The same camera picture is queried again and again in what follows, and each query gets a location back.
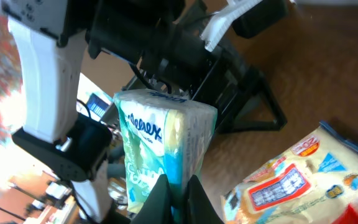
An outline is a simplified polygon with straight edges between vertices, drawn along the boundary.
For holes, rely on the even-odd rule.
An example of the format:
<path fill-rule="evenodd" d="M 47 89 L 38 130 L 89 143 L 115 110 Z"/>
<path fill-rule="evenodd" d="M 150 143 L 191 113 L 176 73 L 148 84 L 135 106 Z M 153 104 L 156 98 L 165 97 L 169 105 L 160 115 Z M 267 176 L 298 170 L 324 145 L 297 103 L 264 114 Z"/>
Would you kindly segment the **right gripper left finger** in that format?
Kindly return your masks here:
<path fill-rule="evenodd" d="M 167 176 L 163 174 L 159 176 L 131 224 L 171 224 L 173 223 L 171 207 L 170 186 Z"/>

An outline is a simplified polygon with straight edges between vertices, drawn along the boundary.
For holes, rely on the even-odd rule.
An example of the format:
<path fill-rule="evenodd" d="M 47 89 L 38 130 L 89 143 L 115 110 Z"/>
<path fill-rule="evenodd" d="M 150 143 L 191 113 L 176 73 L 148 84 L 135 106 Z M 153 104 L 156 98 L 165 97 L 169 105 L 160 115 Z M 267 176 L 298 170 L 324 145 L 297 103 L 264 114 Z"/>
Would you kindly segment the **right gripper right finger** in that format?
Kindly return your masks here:
<path fill-rule="evenodd" d="M 199 178 L 192 175 L 183 199 L 183 222 L 186 224 L 223 224 Z"/>

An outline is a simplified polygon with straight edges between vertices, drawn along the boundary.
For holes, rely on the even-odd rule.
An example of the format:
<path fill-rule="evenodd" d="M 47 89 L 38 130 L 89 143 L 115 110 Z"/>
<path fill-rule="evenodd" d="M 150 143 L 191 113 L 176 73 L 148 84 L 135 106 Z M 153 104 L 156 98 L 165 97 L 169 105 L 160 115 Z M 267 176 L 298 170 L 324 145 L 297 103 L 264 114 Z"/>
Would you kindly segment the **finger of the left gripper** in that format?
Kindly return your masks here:
<path fill-rule="evenodd" d="M 210 71 L 195 87 L 194 100 L 217 108 L 215 131 L 219 134 L 279 131 L 287 124 L 283 110 L 260 71 L 240 75 L 231 71 Z M 273 116 L 270 121 L 244 119 L 262 104 Z"/>

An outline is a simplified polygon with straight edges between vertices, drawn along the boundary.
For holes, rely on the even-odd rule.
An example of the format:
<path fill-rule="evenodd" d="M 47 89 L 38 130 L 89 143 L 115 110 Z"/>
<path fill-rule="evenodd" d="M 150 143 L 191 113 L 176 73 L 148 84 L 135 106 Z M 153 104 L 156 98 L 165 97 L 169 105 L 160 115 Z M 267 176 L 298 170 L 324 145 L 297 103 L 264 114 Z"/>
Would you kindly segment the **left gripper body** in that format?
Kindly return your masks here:
<path fill-rule="evenodd" d="M 188 93 L 192 100 L 218 109 L 218 124 L 233 124 L 246 103 L 251 70 L 228 41 L 209 52 L 204 41 L 182 26 L 159 25 L 142 54 L 148 78 Z"/>

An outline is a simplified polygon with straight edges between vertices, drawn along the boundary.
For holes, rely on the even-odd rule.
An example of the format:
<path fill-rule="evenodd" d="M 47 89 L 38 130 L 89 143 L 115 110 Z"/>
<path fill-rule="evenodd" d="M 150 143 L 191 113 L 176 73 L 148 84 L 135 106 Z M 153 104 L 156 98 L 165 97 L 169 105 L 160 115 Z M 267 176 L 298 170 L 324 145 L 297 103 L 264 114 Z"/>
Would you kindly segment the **green Kleenex tissue pack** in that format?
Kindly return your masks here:
<path fill-rule="evenodd" d="M 125 152 L 128 211 L 140 212 L 163 174 L 179 207 L 187 182 L 200 172 L 217 109 L 149 89 L 121 91 L 113 100 Z"/>

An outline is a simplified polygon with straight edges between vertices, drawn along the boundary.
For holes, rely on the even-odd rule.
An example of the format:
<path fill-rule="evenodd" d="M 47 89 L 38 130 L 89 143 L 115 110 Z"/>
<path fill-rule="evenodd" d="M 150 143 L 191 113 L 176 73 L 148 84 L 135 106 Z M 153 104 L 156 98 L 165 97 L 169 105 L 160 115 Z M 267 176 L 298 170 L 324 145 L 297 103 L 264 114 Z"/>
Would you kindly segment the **yellow wet wipes pack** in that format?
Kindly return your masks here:
<path fill-rule="evenodd" d="M 358 213 L 358 144 L 328 123 L 221 197 L 225 223 L 332 223 Z"/>

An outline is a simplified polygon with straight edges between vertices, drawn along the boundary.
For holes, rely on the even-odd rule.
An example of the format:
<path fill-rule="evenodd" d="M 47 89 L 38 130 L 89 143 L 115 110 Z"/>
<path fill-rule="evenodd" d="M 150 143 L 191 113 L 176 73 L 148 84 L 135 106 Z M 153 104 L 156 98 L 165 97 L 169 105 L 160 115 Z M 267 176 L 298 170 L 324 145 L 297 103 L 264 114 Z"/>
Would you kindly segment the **red snack bag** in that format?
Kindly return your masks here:
<path fill-rule="evenodd" d="M 358 213 L 354 207 L 349 204 L 332 224 L 358 224 Z"/>

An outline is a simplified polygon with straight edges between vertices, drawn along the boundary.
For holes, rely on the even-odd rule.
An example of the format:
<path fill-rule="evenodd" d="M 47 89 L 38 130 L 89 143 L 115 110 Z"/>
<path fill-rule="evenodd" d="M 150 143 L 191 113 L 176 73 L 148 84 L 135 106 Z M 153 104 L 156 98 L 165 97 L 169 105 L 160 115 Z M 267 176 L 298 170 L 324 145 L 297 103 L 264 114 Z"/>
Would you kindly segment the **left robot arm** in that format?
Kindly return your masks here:
<path fill-rule="evenodd" d="M 84 53 L 125 60 L 136 80 L 184 91 L 214 106 L 219 133 L 278 131 L 287 119 L 264 74 L 246 65 L 224 35 L 252 38 L 288 14 L 286 1 L 2 1 L 21 60 L 27 105 L 16 145 L 69 182 L 91 223 L 129 223 L 108 195 L 109 129 L 76 111 Z"/>

